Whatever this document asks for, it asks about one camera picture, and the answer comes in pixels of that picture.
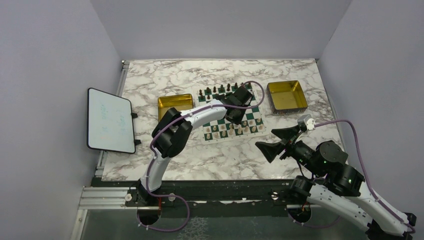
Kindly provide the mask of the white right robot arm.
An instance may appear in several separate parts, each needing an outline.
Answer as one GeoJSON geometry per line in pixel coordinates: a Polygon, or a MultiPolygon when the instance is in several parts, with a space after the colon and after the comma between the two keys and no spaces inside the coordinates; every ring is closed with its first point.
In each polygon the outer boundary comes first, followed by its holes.
{"type": "Polygon", "coordinates": [[[273,129],[279,142],[258,141],[255,146],[271,163],[275,158],[293,158],[322,183],[298,175],[288,190],[289,199],[296,203],[321,206],[350,221],[363,230],[370,240],[411,240],[416,216],[396,210],[372,192],[365,176],[346,163],[348,154],[334,141],[328,140],[312,149],[299,136],[306,132],[302,126],[273,129]]]}

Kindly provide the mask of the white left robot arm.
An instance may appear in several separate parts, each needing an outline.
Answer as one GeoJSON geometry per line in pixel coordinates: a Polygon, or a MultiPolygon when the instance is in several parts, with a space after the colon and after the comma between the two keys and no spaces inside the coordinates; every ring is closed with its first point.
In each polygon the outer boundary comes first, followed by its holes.
{"type": "Polygon", "coordinates": [[[160,197],[156,190],[162,185],[169,162],[184,150],[193,130],[222,119],[241,124],[246,110],[262,103],[259,101],[252,105],[252,98],[251,91],[241,86],[233,93],[218,95],[210,102],[189,110],[168,109],[151,134],[149,148],[152,159],[137,181],[138,199],[149,206],[160,197]]]}

